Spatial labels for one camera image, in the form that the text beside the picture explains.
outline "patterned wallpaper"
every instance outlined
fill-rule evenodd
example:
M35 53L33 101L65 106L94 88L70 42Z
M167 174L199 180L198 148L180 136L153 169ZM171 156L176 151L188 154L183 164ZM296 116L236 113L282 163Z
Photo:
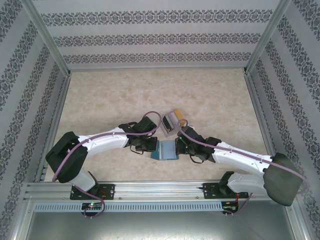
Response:
M245 67L279 0L35 0L71 70Z
M18 0L0 1L0 240L44 152L65 77Z
M311 183L298 197L320 239L320 1L293 0L251 72L276 151Z

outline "marble floor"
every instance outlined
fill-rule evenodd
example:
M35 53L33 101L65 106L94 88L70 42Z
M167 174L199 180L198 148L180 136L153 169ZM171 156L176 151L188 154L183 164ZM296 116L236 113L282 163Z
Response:
M93 135L138 122L151 110L164 115L174 109L180 109L204 138L267 153L241 69L73 73L56 141L69 131ZM157 123L156 115L150 118ZM160 129L155 136L166 139ZM209 161L195 164L187 155L157 161L148 152L138 155L129 148L94 155L83 168L98 181L217 180L226 171L237 171L231 165ZM45 180L52 176L48 169Z

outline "beige floor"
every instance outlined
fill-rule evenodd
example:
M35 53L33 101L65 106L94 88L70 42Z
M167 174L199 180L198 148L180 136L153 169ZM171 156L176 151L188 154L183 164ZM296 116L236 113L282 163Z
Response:
M219 138L234 147L266 154L241 69L73 73L56 141L68 131L97 134L138 122L150 110L163 115L174 109L180 109L204 138ZM158 121L154 115L150 118ZM160 129L156 136L165 140ZM83 168L98 181L216 180L236 170L209 161L195 164L187 155L157 161L150 153L138 155L129 148L90 157ZM52 176L49 169L45 180Z

